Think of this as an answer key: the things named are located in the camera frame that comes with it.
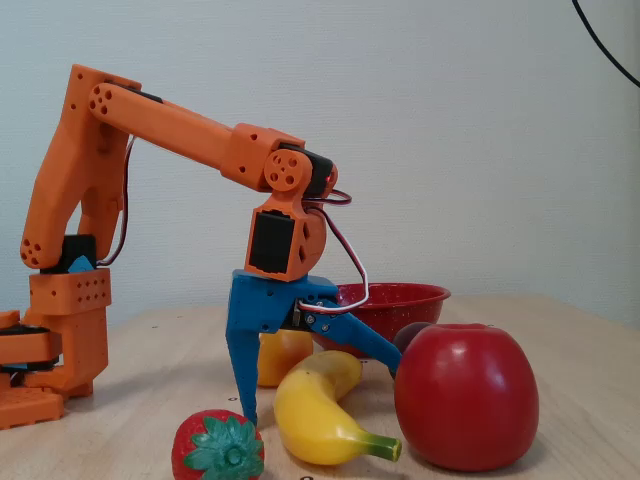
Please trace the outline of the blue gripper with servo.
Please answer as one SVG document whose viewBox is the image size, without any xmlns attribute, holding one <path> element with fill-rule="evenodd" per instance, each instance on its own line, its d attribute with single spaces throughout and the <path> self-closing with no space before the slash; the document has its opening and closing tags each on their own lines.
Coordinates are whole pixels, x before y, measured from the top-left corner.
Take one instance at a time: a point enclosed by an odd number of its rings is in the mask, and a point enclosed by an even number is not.
<svg viewBox="0 0 640 480">
<path fill-rule="evenodd" d="M 243 415 L 254 425 L 258 423 L 258 333 L 312 331 L 378 360 L 391 373 L 397 371 L 402 357 L 398 348 L 352 314 L 352 308 L 338 306 L 337 295 L 338 287 L 323 277 L 306 275 L 282 282 L 240 269 L 233 272 L 226 341 Z M 298 320 L 295 305 L 301 312 Z"/>
</svg>

